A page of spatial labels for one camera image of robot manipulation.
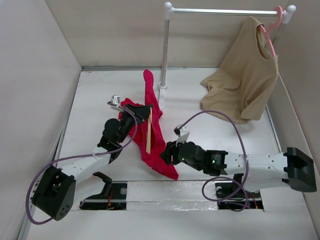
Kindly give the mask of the red t shirt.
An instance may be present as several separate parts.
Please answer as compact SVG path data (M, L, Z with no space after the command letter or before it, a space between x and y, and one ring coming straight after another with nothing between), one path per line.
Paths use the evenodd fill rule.
M144 104L153 105L152 108L152 130L151 130L151 153L146 152L148 119L139 124L133 141L139 147L141 160L154 171L173 180L178 180L179 174L173 165L167 165L160 157L166 149L166 143L161 131L159 120L163 115L154 91L154 76L148 69L144 70L145 82Z

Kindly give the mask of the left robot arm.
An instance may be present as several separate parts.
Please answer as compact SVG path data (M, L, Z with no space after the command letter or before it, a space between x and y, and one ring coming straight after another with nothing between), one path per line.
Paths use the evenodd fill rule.
M43 167L34 177L28 189L25 208L30 205L42 210L51 220L62 220L71 210L76 185L92 175L100 175L100 168L118 158L121 143L132 133L138 134L138 127L144 124L152 113L152 105L112 104L120 112L120 118L110 118L104 124L102 137L92 153L74 156L75 161L61 168L54 166L58 160Z

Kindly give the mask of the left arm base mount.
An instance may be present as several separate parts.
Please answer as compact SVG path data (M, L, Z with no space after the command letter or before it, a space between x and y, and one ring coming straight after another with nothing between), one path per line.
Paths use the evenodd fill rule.
M100 178L104 186L99 194L91 195L79 204L81 210L122 211L127 209L128 183L115 182L102 172L95 172L93 176Z

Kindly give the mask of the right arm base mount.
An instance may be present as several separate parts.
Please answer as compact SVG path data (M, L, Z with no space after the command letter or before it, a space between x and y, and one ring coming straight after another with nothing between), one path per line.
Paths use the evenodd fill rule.
M238 188L238 185L234 183L233 181L227 181L227 180L219 180L215 183L216 187L216 197L218 199L222 199L231 193L234 192ZM246 209L249 210L263 210L263 201L261 197L260 191L258 192L249 192L246 191L247 194L247 207ZM222 202L217 203L217 207L219 210L232 210L232 211L238 211L240 210L244 203L246 201L245 194L243 190L240 190L238 193L236 193L233 197L231 197L228 200L224 200Z

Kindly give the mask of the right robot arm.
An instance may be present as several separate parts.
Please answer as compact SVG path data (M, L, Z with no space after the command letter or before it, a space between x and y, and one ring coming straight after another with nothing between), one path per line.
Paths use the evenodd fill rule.
M244 175L248 167L246 181L238 179L231 184L231 191L237 197L286 185L303 193L317 191L314 161L296 147L275 155L245 157L223 150L204 150L191 141L168 142L160 157L167 165L184 163L213 177Z

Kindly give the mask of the beige plastic hanger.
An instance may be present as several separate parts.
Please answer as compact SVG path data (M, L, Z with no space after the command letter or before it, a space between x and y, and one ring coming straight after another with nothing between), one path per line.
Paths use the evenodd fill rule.
M152 134L152 121L153 121L153 110L150 108L150 113L147 122L147 135L146 135L146 153L151 154L151 134Z

